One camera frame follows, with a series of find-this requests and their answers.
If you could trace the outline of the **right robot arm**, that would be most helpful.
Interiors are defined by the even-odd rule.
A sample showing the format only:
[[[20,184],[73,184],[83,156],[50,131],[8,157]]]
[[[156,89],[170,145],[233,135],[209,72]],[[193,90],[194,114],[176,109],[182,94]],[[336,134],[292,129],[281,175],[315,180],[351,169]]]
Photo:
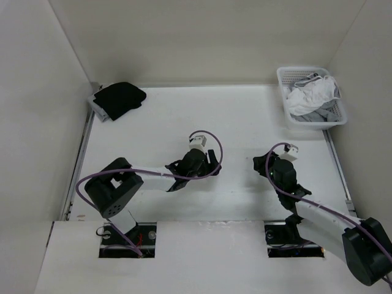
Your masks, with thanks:
[[[391,240],[378,220],[348,216],[317,203],[311,191],[298,184],[293,164],[276,153],[254,157],[253,165],[291,213],[284,227],[289,241],[303,239],[327,249],[366,286],[391,273]]]

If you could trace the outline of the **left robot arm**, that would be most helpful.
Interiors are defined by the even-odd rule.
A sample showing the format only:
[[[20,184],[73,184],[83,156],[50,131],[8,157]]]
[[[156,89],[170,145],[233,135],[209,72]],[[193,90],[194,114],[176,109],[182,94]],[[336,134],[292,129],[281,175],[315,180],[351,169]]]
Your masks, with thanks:
[[[204,153],[193,148],[180,160],[147,170],[133,167],[119,157],[90,178],[84,190],[102,218],[115,226],[118,239],[131,244],[140,231],[130,212],[130,201],[138,191],[176,192],[185,188],[189,181],[216,176],[220,170],[221,161],[216,159],[212,149]]]

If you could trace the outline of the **white tank top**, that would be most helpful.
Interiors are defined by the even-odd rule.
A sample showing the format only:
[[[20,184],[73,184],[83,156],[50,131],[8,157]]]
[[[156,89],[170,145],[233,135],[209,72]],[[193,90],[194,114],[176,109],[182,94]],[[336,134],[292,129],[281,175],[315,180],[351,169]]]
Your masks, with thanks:
[[[330,76],[310,74],[289,87],[286,105],[292,116],[305,116],[325,107],[332,107],[333,102],[341,98],[336,80]]]

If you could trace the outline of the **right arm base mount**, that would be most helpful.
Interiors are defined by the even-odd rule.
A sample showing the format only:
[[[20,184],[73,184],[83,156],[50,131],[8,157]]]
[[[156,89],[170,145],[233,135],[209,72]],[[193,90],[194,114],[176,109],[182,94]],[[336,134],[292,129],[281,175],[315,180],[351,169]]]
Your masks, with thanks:
[[[302,239],[285,222],[265,222],[269,258],[324,258],[323,248]]]

